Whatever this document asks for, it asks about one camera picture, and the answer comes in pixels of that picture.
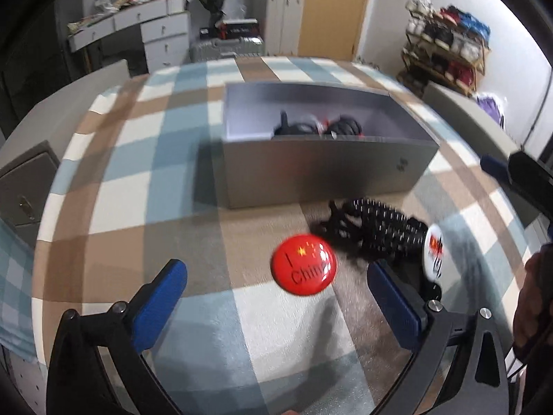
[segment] white desk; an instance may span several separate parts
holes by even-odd
[[[69,37],[71,51],[134,25],[140,25],[150,73],[188,62],[190,14],[185,0],[152,0],[116,12]]]

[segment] gray cabinet door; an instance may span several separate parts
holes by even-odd
[[[0,214],[11,224],[39,222],[56,175],[56,164],[41,153],[0,177]]]

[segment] open storage box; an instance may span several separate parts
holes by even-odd
[[[290,123],[346,114],[363,136],[273,138],[282,110]],[[409,191],[439,147],[389,93],[338,85],[228,84],[223,118],[231,208]]]

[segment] table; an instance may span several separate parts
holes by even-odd
[[[136,77],[84,115],[35,252],[32,324],[41,363],[66,309],[90,314],[128,301],[175,257],[187,264],[189,282],[147,360],[185,413],[367,414],[382,399],[409,355],[367,289],[366,264],[338,254],[333,284],[310,297],[284,292],[270,274],[273,249],[327,217],[327,202],[225,209],[217,142],[225,84],[277,80],[390,92],[441,139],[412,191],[377,198],[440,225],[444,305],[469,313],[488,307],[509,346],[530,253],[509,201],[474,152],[372,68],[257,57]]]
[[[122,9],[84,27],[68,38],[71,51],[88,45],[130,26],[140,25],[140,35],[149,73],[178,66],[189,59],[190,14],[186,0],[151,0]],[[85,60],[90,60],[85,49]]]

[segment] drawer handle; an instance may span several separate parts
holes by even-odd
[[[23,195],[19,195],[19,208],[27,215],[30,221],[35,221],[34,211],[32,206]]]

